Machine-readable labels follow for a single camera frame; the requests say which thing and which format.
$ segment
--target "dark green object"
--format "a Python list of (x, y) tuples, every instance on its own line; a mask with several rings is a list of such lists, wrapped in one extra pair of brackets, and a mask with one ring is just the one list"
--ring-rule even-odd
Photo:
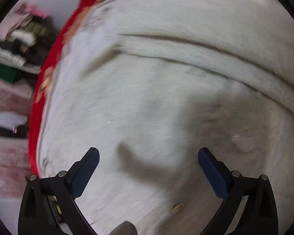
[(0, 79), (13, 84), (17, 79), (17, 70), (0, 64)]

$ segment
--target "beige fleece blanket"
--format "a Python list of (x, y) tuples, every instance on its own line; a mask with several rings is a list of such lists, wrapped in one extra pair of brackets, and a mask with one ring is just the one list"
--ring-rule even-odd
[(144, 235), (199, 234), (221, 203), (197, 163), (201, 147), (244, 176), (267, 174), (286, 231), (294, 220), (294, 21), (280, 4), (116, 0), (90, 13), (67, 50), (38, 163), (52, 176), (99, 149), (76, 199), (98, 234), (124, 220)]

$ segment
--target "silver screw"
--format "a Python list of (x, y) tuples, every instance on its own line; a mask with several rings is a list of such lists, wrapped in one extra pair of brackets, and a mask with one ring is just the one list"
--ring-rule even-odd
[(262, 175), (261, 175), (261, 178), (262, 178), (263, 180), (268, 180), (268, 176), (265, 175), (265, 174), (262, 174)]
[(59, 173), (58, 173), (58, 176), (60, 178), (64, 177), (65, 175), (66, 175), (66, 171), (65, 170), (59, 171)]
[(232, 171), (232, 176), (238, 178), (241, 174), (237, 170)]
[(37, 178), (37, 176), (35, 174), (33, 174), (29, 177), (29, 180), (34, 181), (36, 178)]

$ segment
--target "blue textured pad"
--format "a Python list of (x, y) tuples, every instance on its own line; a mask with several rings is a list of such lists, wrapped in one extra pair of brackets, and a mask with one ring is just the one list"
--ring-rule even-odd
[(222, 199), (228, 197), (228, 185), (224, 177), (221, 175), (217, 167), (214, 165), (213, 161), (205, 153), (207, 148), (202, 148), (198, 152), (198, 163), (202, 168), (204, 174), (206, 175), (212, 189), (214, 190), (216, 196)]
[(84, 189), (87, 186), (88, 181), (92, 177), (99, 163), (98, 149), (92, 147), (88, 150), (88, 152), (86, 153), (86, 155), (88, 154), (90, 155), (87, 157), (86, 162), (84, 163), (84, 165), (81, 167), (79, 172), (76, 174), (76, 176), (72, 180), (71, 196), (73, 199), (78, 198), (82, 195), (82, 193), (84, 192)]

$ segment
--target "pile of clothes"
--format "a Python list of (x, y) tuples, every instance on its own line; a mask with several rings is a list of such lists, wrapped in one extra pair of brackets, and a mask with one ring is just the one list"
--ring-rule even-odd
[(33, 5), (10, 11), (0, 24), (0, 58), (16, 68), (40, 68), (56, 37), (49, 19)]

